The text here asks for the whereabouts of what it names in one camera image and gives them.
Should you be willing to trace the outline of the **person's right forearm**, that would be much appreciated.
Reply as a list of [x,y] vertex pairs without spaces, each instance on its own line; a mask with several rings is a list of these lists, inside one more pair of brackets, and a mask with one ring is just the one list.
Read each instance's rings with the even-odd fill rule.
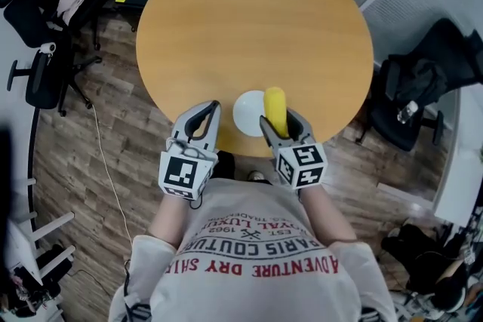
[[354,229],[322,185],[299,190],[299,197],[316,238],[325,246],[357,241]]

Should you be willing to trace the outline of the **person's black trouser leg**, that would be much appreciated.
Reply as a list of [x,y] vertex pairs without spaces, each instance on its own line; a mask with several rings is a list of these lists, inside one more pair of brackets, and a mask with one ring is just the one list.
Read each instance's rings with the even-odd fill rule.
[[217,153],[218,162],[211,174],[212,179],[235,179],[235,157],[232,153],[220,150]]

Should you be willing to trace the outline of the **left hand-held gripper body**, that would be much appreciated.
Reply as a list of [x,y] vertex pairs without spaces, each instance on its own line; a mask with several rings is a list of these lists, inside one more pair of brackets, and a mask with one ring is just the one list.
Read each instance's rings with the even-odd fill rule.
[[215,152],[170,137],[161,153],[158,185],[166,195],[198,200],[217,163]]

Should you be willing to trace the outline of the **black mesh office chair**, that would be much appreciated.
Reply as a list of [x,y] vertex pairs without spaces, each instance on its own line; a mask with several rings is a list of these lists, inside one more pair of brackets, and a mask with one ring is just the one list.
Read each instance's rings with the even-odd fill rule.
[[400,106],[385,95],[389,62],[394,60],[412,66],[420,59],[439,64],[448,78],[447,90],[434,102],[437,103],[442,96],[453,90],[483,84],[483,39],[477,31],[464,36],[451,20],[442,18],[411,52],[389,55],[374,73],[362,132],[374,129],[385,140],[406,152],[414,147],[422,127],[433,130],[434,145],[440,143],[444,128],[442,112],[437,112],[434,118],[425,117],[423,111],[428,105],[419,107],[406,124],[399,123],[397,114],[407,104]]

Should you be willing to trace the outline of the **black bag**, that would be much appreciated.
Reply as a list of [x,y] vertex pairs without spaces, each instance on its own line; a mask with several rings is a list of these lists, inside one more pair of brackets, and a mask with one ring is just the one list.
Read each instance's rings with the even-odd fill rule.
[[419,107],[434,103],[446,90],[448,78],[434,61],[420,59],[412,66],[389,62],[385,95],[400,106],[415,102]]

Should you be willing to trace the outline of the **white round plate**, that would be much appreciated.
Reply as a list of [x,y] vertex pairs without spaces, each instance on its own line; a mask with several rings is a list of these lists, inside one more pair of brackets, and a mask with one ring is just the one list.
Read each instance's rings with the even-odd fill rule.
[[232,110],[233,121],[246,136],[263,136],[260,128],[260,116],[265,115],[264,94],[261,90],[250,90],[235,101]]

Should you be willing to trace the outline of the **round wooden table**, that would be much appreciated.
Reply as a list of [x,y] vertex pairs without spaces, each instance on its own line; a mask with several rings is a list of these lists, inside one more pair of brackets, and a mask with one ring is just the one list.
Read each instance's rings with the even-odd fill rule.
[[355,0],[149,0],[136,54],[145,88],[169,119],[217,100],[217,147],[254,157],[270,151],[234,124],[244,92],[280,87],[325,142],[357,115],[374,65]]

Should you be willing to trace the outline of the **white desk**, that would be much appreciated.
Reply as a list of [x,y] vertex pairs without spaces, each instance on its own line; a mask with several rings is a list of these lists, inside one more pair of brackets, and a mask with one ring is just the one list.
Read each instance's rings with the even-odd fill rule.
[[445,105],[453,108],[451,143],[433,210],[439,219],[464,227],[483,180],[483,85],[456,90]]
[[26,231],[26,226],[31,219],[37,217],[37,213],[31,212],[16,219],[7,220],[7,244],[6,244],[6,266],[9,273],[13,273],[17,267],[24,267],[27,272],[42,285],[42,279],[54,270],[65,259],[71,259],[75,252],[73,245],[63,249],[62,252],[49,261],[42,268],[37,263],[37,258],[42,254],[40,249],[35,247],[35,243],[46,235],[57,230],[62,225],[75,218],[75,214],[70,211],[63,216],[49,222],[35,231]]

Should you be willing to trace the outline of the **yellow banana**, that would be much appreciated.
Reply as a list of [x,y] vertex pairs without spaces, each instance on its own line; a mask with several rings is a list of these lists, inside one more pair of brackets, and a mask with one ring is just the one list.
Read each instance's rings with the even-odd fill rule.
[[265,117],[275,132],[288,138],[287,105],[285,92],[280,87],[269,87],[263,96]]

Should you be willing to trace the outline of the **person's white printed t-shirt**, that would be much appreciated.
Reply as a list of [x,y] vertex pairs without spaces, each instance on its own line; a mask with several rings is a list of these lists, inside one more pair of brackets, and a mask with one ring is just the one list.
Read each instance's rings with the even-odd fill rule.
[[397,322],[364,242],[325,246],[299,192],[211,179],[178,248],[135,237],[109,322]]

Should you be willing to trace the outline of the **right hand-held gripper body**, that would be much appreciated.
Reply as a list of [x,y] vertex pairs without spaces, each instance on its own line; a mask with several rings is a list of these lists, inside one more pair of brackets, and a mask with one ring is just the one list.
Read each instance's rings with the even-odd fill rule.
[[280,180],[291,189],[321,183],[327,169],[327,157],[321,143],[285,142],[269,146],[275,158]]

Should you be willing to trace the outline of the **clear plastic water bottle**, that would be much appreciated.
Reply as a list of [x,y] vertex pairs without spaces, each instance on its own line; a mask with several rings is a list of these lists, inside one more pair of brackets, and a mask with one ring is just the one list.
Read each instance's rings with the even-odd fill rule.
[[397,114],[397,120],[401,124],[406,124],[412,116],[418,111],[419,106],[413,100],[409,101],[408,104],[402,108]]

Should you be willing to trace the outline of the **person's left forearm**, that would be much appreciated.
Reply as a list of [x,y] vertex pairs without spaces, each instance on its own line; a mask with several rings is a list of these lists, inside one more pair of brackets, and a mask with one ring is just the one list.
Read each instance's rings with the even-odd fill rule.
[[172,247],[178,248],[186,231],[191,202],[164,195],[149,227],[149,233]]

